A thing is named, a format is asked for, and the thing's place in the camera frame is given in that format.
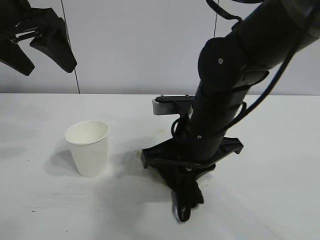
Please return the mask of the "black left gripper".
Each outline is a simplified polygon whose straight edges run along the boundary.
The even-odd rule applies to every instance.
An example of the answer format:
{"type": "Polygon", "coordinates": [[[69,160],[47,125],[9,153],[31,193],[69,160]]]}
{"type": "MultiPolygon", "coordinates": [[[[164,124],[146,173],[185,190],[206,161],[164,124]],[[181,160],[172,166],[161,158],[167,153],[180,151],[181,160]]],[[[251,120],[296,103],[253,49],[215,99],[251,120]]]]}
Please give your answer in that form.
{"type": "Polygon", "coordinates": [[[68,42],[66,23],[52,8],[34,8],[27,0],[0,2],[0,62],[29,76],[35,66],[22,49],[11,42],[16,34],[39,31],[30,46],[72,73],[77,61],[68,42]]]}

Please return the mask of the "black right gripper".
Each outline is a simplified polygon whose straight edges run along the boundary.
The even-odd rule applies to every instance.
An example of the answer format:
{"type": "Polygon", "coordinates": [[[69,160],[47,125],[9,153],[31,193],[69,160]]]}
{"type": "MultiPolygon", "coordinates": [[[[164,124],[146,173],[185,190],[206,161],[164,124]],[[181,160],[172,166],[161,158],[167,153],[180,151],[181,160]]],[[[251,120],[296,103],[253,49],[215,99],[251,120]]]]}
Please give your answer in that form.
{"type": "Polygon", "coordinates": [[[216,163],[228,155],[239,154],[244,145],[238,138],[222,135],[212,138],[179,139],[172,137],[141,153],[145,169],[153,168],[173,190],[178,201],[186,196],[181,180],[189,178],[187,189],[195,196],[202,196],[198,179],[213,171],[216,163]]]}

